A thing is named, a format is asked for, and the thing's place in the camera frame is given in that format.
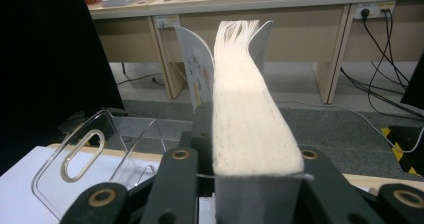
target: desk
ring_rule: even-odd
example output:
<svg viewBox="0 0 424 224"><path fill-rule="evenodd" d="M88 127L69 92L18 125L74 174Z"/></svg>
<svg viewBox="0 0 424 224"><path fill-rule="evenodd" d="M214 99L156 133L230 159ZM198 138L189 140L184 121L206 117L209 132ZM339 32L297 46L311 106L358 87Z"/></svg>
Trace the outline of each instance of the desk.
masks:
<svg viewBox="0 0 424 224"><path fill-rule="evenodd" d="M274 20L266 61L314 62L322 102L332 103L344 61L380 58L353 14L357 3L381 1L397 1L392 37L396 61L417 61L424 47L424 0L145 0L120 8L102 8L100 4L89 8L109 61L160 62L170 98L177 97L185 85L176 70L182 65L174 65L181 63L182 57L174 30L160 31L154 16L178 14L181 25L201 36L211 50L222 20ZM382 19L369 20L381 42L385 40L384 23ZM117 46L128 55L115 49ZM140 47L152 50L152 46L156 55L132 55L140 53Z"/></svg>

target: power socket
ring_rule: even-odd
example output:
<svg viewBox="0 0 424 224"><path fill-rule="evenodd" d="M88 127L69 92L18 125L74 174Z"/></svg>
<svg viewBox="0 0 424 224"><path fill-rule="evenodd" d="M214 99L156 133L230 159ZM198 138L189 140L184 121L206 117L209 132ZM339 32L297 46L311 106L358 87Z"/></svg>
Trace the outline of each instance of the power socket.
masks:
<svg viewBox="0 0 424 224"><path fill-rule="evenodd" d="M178 15L155 16L155 23L158 28L173 28L174 25L181 26L180 16Z"/></svg>
<svg viewBox="0 0 424 224"><path fill-rule="evenodd" d="M395 9L395 4L395 1L360 3L356 6L355 15L353 16L353 18L362 19L361 11L364 9L368 9L370 11L368 19L385 18L384 12L382 12L382 10L390 10L390 12L393 13L393 10Z"/></svg>

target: black panel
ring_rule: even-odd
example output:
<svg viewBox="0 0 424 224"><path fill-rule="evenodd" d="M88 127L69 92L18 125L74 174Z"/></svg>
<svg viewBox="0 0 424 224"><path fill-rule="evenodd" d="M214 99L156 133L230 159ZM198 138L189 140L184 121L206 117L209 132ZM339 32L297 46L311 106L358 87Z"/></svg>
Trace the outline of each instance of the black panel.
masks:
<svg viewBox="0 0 424 224"><path fill-rule="evenodd" d="M123 109L84 0L2 0L0 175L73 113Z"/></svg>
<svg viewBox="0 0 424 224"><path fill-rule="evenodd" d="M401 103L424 110L424 52L415 67Z"/></svg>

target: clear acrylic holder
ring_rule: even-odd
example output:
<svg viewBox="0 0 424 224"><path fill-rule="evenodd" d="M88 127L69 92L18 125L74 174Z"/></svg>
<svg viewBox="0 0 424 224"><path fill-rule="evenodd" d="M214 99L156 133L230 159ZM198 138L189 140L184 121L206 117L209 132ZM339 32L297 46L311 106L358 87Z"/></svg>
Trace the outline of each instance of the clear acrylic holder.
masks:
<svg viewBox="0 0 424 224"><path fill-rule="evenodd" d="M32 192L60 220L75 199L95 184L115 182L129 190L155 175L160 161L140 158L138 152L162 154L176 146L181 132L190 131L191 125L188 121L113 117L100 111L48 158L33 179ZM135 141L126 143L123 137Z"/></svg>

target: gray floor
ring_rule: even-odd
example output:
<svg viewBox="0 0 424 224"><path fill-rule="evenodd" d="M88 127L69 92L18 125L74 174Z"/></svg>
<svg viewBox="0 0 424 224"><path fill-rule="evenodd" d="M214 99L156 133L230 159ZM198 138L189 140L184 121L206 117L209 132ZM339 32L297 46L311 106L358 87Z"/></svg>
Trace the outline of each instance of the gray floor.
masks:
<svg viewBox="0 0 424 224"><path fill-rule="evenodd" d="M175 120L191 120L193 117L187 88L178 98L170 100L165 87L152 81L154 77L163 83L158 63L125 63L126 74L122 72L121 63L110 63L110 66L117 83L155 74L118 85L130 116ZM398 64L407 77L414 67L415 63ZM345 63L343 68L349 75L365 83L373 74L370 63ZM396 78L389 65L385 64L381 70L390 78ZM312 63L266 63L263 76L300 147L323 151L343 173L423 180L401 170L388 143L377 133L391 125L422 127L422 120L405 118L413 116L371 98L377 110L399 117L377 113L366 93L353 87L343 75L340 76L333 104L322 105ZM374 84L402 91L382 76L377 76ZM401 99L400 94L381 93L396 103Z"/></svg>

